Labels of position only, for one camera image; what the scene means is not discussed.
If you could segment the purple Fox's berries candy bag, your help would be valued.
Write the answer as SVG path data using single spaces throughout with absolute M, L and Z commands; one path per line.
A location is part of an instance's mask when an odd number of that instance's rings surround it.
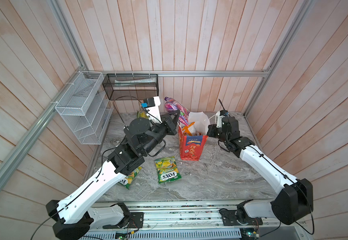
M 167 112 L 179 111 L 179 121 L 185 126 L 189 125 L 190 111 L 181 103 L 173 98 L 165 97 L 165 109 L 167 110 Z

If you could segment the orange mango snack bag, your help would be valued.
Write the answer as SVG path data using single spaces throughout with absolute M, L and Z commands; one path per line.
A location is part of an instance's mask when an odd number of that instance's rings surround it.
M 188 126 L 182 128 L 182 133 L 185 136 L 195 136 L 197 131 L 195 128 L 195 122 L 190 123 Z

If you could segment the green Fox's candy bag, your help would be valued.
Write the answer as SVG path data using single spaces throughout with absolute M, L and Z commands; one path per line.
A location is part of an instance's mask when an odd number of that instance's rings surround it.
M 123 187 L 130 189 L 130 186 L 134 179 L 137 177 L 138 173 L 142 170 L 142 167 L 137 167 L 130 175 L 126 176 L 122 180 L 119 181 Z
M 159 184 L 177 181 L 182 178 L 174 156 L 156 159 L 155 166 Z
M 144 118 L 144 119 L 149 119 L 147 113 L 145 111 L 138 111 L 137 112 L 137 118 Z

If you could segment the red paper bag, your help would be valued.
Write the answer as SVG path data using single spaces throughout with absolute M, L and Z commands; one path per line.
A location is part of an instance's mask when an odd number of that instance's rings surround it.
M 207 130 L 210 124 L 209 117 L 204 112 L 190 112 L 189 124 L 195 122 L 196 135 L 185 136 L 182 123 L 178 126 L 180 157 L 184 161 L 199 161 L 207 142 Z

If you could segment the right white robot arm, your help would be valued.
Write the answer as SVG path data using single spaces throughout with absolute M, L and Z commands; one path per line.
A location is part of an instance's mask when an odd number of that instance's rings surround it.
M 227 111 L 216 114 L 216 123 L 209 125 L 207 135 L 223 143 L 224 151 L 254 168 L 277 194 L 273 200 L 246 200 L 238 204 L 235 215 L 239 224 L 248 225 L 256 218 L 276 218 L 282 224 L 291 225 L 312 215 L 312 183 L 307 179 L 299 180 L 268 159 L 253 141 L 241 136 L 238 120 Z

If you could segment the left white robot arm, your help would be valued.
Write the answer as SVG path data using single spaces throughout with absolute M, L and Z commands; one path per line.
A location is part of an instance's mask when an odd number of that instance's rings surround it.
M 178 130 L 179 111 L 161 116 L 160 123 L 134 119 L 124 128 L 125 137 L 103 165 L 85 183 L 66 198 L 51 200 L 46 209 L 55 221 L 53 231 L 60 240 L 78 240 L 89 230 L 115 226 L 126 228 L 131 213 L 124 203 L 94 208 L 93 204 L 111 187 L 129 176 L 164 138 Z

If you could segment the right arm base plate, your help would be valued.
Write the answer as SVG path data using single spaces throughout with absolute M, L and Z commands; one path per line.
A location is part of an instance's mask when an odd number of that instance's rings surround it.
M 261 218 L 250 218 L 244 211 L 219 209 L 224 226 L 261 226 Z

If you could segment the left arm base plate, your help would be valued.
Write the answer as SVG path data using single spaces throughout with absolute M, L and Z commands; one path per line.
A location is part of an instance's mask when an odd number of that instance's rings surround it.
M 132 212 L 126 220 L 122 220 L 117 225 L 105 225 L 103 229 L 127 229 L 134 228 L 140 229 L 143 227 L 144 213 L 143 212 Z

